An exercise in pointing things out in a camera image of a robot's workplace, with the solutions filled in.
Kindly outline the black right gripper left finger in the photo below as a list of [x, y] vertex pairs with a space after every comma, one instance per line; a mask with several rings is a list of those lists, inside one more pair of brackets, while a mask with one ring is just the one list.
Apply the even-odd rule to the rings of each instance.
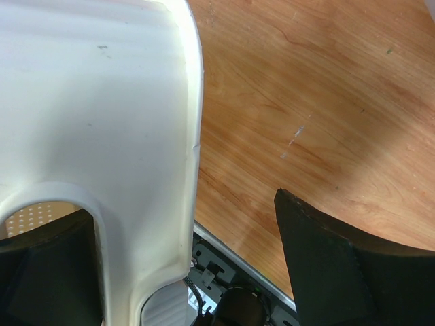
[[100, 325], [92, 215], [80, 209], [1, 240], [2, 325]]

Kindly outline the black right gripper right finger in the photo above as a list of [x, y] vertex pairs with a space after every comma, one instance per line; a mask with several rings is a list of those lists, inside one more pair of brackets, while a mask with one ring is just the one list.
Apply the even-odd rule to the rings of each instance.
[[285, 189], [274, 199], [301, 325], [433, 325], [434, 252], [369, 234]]

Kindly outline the beige perforated basket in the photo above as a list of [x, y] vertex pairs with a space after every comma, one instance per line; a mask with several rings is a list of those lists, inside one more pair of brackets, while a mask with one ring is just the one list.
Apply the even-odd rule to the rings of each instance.
[[1, 239], [89, 213], [98, 324], [190, 269], [203, 85], [187, 1], [1, 2]]

